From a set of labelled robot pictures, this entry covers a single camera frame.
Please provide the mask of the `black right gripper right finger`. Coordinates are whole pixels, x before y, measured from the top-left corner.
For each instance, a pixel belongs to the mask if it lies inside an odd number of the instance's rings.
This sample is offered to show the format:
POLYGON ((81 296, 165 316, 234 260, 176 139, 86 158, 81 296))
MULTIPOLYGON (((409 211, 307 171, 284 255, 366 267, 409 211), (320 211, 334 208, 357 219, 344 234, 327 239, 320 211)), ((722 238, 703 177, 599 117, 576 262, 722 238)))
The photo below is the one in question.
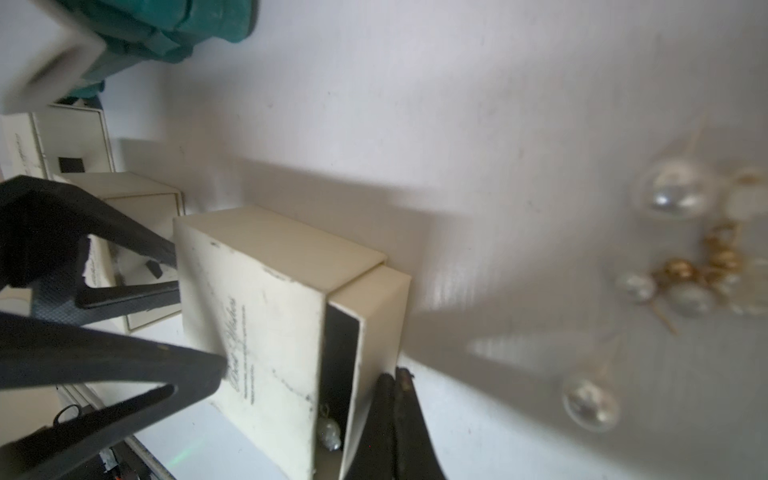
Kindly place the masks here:
POLYGON ((422 413, 413 375, 398 367, 394 387, 395 478, 446 480, 422 413))

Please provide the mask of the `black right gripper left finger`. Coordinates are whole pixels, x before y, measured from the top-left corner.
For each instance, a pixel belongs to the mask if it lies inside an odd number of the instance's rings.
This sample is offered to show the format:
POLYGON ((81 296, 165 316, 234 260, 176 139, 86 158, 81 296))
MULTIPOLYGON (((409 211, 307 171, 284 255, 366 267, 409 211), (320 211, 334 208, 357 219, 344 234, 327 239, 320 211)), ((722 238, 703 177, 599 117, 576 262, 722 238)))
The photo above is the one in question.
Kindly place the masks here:
POLYGON ((346 480, 395 478, 395 379, 383 373, 377 379, 360 443, 345 476, 346 480))

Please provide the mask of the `pearl gold cross earrings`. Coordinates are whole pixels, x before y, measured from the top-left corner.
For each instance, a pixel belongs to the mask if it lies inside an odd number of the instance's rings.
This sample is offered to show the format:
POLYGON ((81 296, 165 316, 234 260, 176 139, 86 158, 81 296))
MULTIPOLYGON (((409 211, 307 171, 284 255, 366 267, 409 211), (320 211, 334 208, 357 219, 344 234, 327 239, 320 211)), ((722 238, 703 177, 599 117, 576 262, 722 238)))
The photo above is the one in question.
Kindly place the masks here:
POLYGON ((335 452, 342 448, 342 431, 339 423, 331 417, 327 403, 319 406, 316 422, 317 442, 327 451, 335 452))

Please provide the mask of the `cream jewelry box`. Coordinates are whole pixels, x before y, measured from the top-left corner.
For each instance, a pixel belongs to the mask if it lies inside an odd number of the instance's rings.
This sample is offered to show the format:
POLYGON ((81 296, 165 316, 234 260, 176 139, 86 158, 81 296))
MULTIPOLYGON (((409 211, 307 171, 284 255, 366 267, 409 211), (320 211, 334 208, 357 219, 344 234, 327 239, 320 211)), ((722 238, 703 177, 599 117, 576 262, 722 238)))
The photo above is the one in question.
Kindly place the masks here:
POLYGON ((129 172, 69 173, 56 179, 95 198, 104 223, 87 230, 85 298, 109 314, 123 334, 178 314, 173 228, 184 214, 181 192, 129 172))
POLYGON ((68 173, 114 170, 105 116, 98 109, 49 105, 37 112, 3 115, 8 153, 4 175, 54 179, 68 173))
POLYGON ((247 206, 174 222, 184 333, 225 357, 212 404, 289 479, 343 478, 394 371, 410 277, 385 254, 247 206), (327 403, 343 445, 316 438, 327 403))

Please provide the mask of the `round pearl stud earrings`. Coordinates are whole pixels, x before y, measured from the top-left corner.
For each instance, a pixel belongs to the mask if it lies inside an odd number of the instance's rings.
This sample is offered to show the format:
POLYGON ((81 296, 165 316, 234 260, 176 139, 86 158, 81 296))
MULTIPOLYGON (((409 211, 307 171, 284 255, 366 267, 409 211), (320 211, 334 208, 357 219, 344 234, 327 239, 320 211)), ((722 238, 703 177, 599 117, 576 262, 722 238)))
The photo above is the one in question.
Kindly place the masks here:
POLYGON ((605 337, 565 376, 560 398, 568 417, 580 428, 604 434, 622 419, 619 368, 624 337, 605 337))

